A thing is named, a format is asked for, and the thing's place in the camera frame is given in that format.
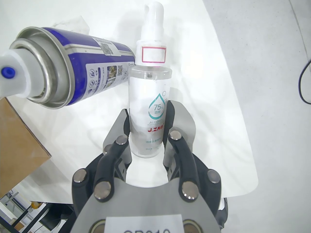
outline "screw head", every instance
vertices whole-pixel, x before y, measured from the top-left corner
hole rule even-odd
[[[180,134],[179,131],[171,131],[171,132],[170,132],[170,138],[171,138],[172,140],[177,141],[177,140],[180,140],[181,137],[182,137],[182,136],[181,136],[181,134]]]
[[[215,170],[212,170],[212,169],[208,170],[207,176],[208,176],[208,179],[210,180],[211,183],[216,184],[216,183],[220,182],[220,175]]]
[[[124,145],[126,142],[128,141],[128,137],[126,135],[120,135],[117,139],[116,139],[116,143],[118,145]]]
[[[102,201],[109,196],[111,191],[110,182],[99,182],[94,188],[94,196],[98,201]]]
[[[84,181],[85,176],[86,176],[86,170],[85,169],[79,169],[73,175],[73,181],[75,183],[80,183],[80,182]]]
[[[103,154],[105,155],[105,154],[107,154],[107,152],[109,151],[109,149],[112,147],[112,144],[108,144],[107,146],[105,146],[104,148],[103,148]]]
[[[181,191],[184,197],[189,200],[196,200],[199,196],[199,189],[193,182],[184,182]]]

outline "blue nozzle tip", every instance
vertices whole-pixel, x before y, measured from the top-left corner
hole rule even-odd
[[[1,74],[6,79],[12,79],[15,76],[15,69],[12,67],[4,67],[1,69]]]

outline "clear plastic bottle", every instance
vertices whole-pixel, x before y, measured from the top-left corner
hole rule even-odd
[[[166,67],[163,38],[164,9],[159,2],[146,7],[135,66],[129,68],[130,147],[140,157],[160,152],[172,70]]]

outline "metal can rim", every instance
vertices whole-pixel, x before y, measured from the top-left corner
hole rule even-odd
[[[47,37],[49,37],[49,39],[54,43],[54,45],[57,47],[57,49],[59,50],[66,68],[67,68],[67,73],[69,76],[69,92],[67,95],[67,98],[65,99],[65,101],[61,101],[61,102],[47,102],[45,104],[41,104],[43,107],[45,108],[49,108],[49,109],[59,109],[62,108],[64,106],[66,106],[67,104],[69,104],[69,102],[72,100],[73,98],[73,94],[74,94],[74,90],[75,90],[75,77],[74,77],[74,71],[73,71],[73,67],[72,64],[70,62],[70,59],[68,56],[66,56],[66,50],[64,49],[63,45],[59,42],[59,40],[53,36],[49,31],[40,28],[40,27],[27,27],[24,28],[21,32],[19,32],[19,34],[17,35],[17,38],[27,38],[32,36],[31,35],[27,35],[27,36],[23,36],[27,33],[27,31],[29,30],[37,30],[37,32],[41,32],[43,34],[45,34]]]

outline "floor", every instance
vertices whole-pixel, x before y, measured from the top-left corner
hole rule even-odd
[[[236,89],[259,185],[228,199],[223,232],[310,232],[311,0],[203,0]],[[302,92],[311,100],[306,72]]]

